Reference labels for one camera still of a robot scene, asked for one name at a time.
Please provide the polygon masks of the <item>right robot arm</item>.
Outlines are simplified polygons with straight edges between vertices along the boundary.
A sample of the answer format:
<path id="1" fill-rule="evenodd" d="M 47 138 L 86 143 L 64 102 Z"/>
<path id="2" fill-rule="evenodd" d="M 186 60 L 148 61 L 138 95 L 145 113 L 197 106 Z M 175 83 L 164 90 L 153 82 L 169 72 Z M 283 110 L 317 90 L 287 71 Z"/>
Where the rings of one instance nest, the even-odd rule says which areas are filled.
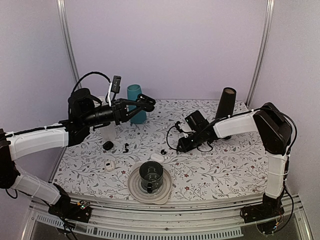
<path id="1" fill-rule="evenodd" d="M 184 136 L 178 140 L 176 151 L 189 152 L 202 143 L 211 143 L 228 136 L 257 132 L 268 158 L 267 185 L 258 213 L 269 218 L 281 205 L 285 192 L 285 179 L 289 169 L 289 157 L 296 131 L 294 122 L 280 112 L 273 103 L 235 115 L 223 116 L 209 122 L 196 110 L 176 128 Z"/>

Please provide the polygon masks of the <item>black oval charging case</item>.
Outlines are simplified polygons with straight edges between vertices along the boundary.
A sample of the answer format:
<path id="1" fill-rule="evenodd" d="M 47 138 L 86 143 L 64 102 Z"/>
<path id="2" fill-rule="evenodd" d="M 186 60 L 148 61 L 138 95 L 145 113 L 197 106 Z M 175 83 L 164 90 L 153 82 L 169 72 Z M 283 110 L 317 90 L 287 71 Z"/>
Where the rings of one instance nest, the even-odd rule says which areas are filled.
<path id="1" fill-rule="evenodd" d="M 156 100 L 140 93 L 137 96 L 137 101 L 139 103 L 141 103 L 140 107 L 145 111 L 145 112 L 152 112 L 155 109 L 155 104 L 156 104 Z"/>

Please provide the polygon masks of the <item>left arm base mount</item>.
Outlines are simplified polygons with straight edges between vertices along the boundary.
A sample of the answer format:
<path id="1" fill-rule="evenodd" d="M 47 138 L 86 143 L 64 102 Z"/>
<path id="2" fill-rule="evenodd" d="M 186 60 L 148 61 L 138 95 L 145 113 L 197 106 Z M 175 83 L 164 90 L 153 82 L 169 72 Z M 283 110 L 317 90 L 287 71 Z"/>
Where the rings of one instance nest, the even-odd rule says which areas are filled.
<path id="1" fill-rule="evenodd" d="M 90 206 L 82 207 L 77 203 L 57 202 L 50 205 L 48 213 L 62 219 L 88 223 L 92 214 Z"/>

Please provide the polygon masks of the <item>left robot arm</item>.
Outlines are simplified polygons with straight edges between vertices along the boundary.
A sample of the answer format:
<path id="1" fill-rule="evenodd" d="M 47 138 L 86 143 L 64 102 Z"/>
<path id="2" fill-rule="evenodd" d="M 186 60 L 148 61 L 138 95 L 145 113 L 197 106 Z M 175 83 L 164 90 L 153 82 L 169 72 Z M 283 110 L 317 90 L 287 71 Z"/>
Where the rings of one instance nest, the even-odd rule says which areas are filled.
<path id="1" fill-rule="evenodd" d="M 68 119 L 53 125 L 20 132 L 0 132 L 0 187 L 39 198 L 63 217 L 74 213 L 69 195 L 57 184 L 47 183 L 18 169 L 15 160 L 53 148 L 72 147 L 82 143 L 90 130 L 125 123 L 141 111 L 151 112 L 156 101 L 142 93 L 136 100 L 119 98 L 109 104 L 91 95 L 88 88 L 74 91 L 68 98 Z"/>

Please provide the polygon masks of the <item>black clip earbud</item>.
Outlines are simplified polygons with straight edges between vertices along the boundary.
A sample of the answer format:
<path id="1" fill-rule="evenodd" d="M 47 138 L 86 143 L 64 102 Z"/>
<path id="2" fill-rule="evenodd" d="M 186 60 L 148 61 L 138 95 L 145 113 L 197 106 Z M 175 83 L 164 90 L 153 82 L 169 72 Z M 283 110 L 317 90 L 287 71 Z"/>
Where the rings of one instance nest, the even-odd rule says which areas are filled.
<path id="1" fill-rule="evenodd" d="M 161 153 L 162 155 L 166 155 L 166 154 L 167 154 L 167 152 L 166 152 L 165 149 L 162 149 L 162 150 L 160 151 L 160 153 Z"/>

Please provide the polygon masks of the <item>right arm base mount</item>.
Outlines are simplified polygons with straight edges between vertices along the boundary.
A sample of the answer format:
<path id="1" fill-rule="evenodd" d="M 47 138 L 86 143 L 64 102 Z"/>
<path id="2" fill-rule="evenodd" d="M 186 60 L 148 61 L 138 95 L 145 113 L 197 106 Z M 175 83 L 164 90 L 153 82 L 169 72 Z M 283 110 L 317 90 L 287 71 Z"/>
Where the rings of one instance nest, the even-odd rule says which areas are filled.
<path id="1" fill-rule="evenodd" d="M 271 205 L 260 203 L 256 205 L 245 205 L 243 208 L 241 208 L 239 214 L 245 223 L 252 223 L 274 218 L 283 215 L 284 213 L 284 208 L 281 205 L 273 208 Z"/>

